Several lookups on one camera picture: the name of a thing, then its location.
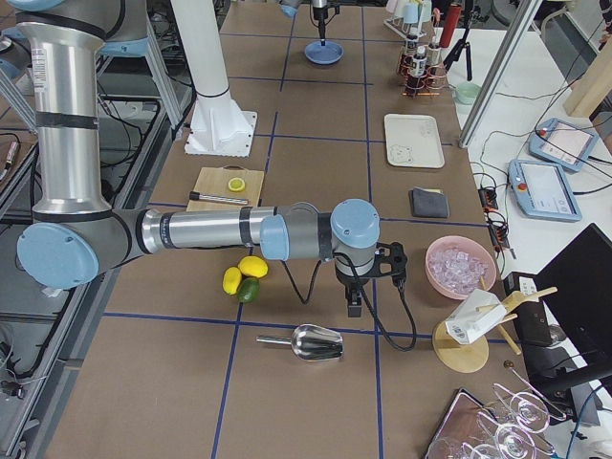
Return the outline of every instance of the metal scoop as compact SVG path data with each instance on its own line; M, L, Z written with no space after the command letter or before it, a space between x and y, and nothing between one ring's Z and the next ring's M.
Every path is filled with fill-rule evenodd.
M294 330L292 337L268 337L260 335L257 342L290 345L304 361L327 361L342 355L342 335L334 330L307 323Z

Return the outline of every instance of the pink bowl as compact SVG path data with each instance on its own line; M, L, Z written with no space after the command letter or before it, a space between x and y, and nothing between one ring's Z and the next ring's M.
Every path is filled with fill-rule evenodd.
M463 236L445 236L440 239L436 239L431 243L429 248L427 249L427 253L425 255L425 272L427 275L427 279L431 286L440 292L442 295L447 296L452 299L466 299L468 295L462 295L454 292L446 288L442 285L438 280L434 277L431 269L429 268L429 258L436 252L445 251L447 249L457 249L459 251L464 251L465 253L473 256L475 258L480 259L482 263L487 265L487 272L484 275L485 281L485 290L489 290L493 284L495 283L495 279L497 278L497 269L495 265L495 261L492 256L485 250L477 242L468 239Z

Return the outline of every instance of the blue device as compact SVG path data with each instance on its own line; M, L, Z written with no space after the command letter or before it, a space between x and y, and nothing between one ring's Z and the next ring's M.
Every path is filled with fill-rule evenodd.
M529 138L529 152L546 161L578 172L595 148L600 136L593 128L581 128L551 118L537 127Z
M508 175L516 201L527 216L562 222L582 219L560 164L512 160Z

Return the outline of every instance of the computer monitor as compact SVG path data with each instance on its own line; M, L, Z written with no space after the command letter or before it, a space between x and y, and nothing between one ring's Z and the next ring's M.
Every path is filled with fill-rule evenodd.
M587 362L538 388L552 393L593 380L612 387L612 241L597 225L589 225L534 281L538 290L558 288L545 303Z

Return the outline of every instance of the white table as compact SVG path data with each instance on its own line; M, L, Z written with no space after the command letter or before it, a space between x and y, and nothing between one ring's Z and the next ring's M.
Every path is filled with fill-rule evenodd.
M455 31L453 43L462 34L463 30ZM503 37L503 31L470 31L472 81L476 84L482 84L484 81ZM448 81L451 85L456 85L465 81L466 78L465 53L462 53L461 59L455 62L448 72ZM554 93L565 85L563 74L549 55L539 35L535 32L528 32L523 36L518 52L510 62L506 74L497 88L497 93L535 98ZM589 119L570 118L566 115L562 103L567 99L570 91L568 89L558 98L557 102L546 112L542 121L556 117L582 127L591 125ZM480 162L483 145L493 131L512 134L531 132L551 100L552 97L527 100L524 98L508 98L497 94L469 145L470 160ZM463 127L470 107L457 104L456 109L459 122ZM527 139L527 136L516 138L504 134L493 134L486 144L484 161L502 170L507 170L509 161L514 158L535 159L528 153L525 144ZM608 161L612 160L610 153L602 142L598 142L592 156ZM483 166L484 171L492 175L498 185L505 183L506 178L503 173L484 164ZM598 164L598 167L612 174L612 166ZM482 168L477 164L473 164L472 169L474 172L482 171ZM605 177L588 165L585 165L580 172L567 174L567 176L574 191L595 189L612 181L612 179ZM481 178L481 176L475 176L476 183L480 184ZM491 180L484 178L483 183L485 186L490 186ZM516 204L511 190L500 187L497 189L497 195L500 210L508 218L510 225L509 240L516 255L516 259L513 259L510 252L505 251L506 256L503 266L502 258L499 258L500 270L503 269L502 277L512 271L539 273L555 255L592 222L595 222L609 237L612 237L612 187L595 194L578 196L577 201L582 212L582 220L576 223L528 218ZM576 355L578 352L572 347L570 344L567 352L569 355ZM578 366L585 365L580 358L576 359L575 363ZM599 392L599 396L603 399L607 408L612 408L612 400L604 390ZM602 411L600 413L602 427L580 428L580 431L585 433L589 439L587 441L577 440L574 443L572 458L586 458L589 455L595 455L589 445L597 440L612 439L612 414ZM574 423L564 423L549 428L547 431L547 438L556 445L559 455L564 455L569 442L569 430L573 427Z

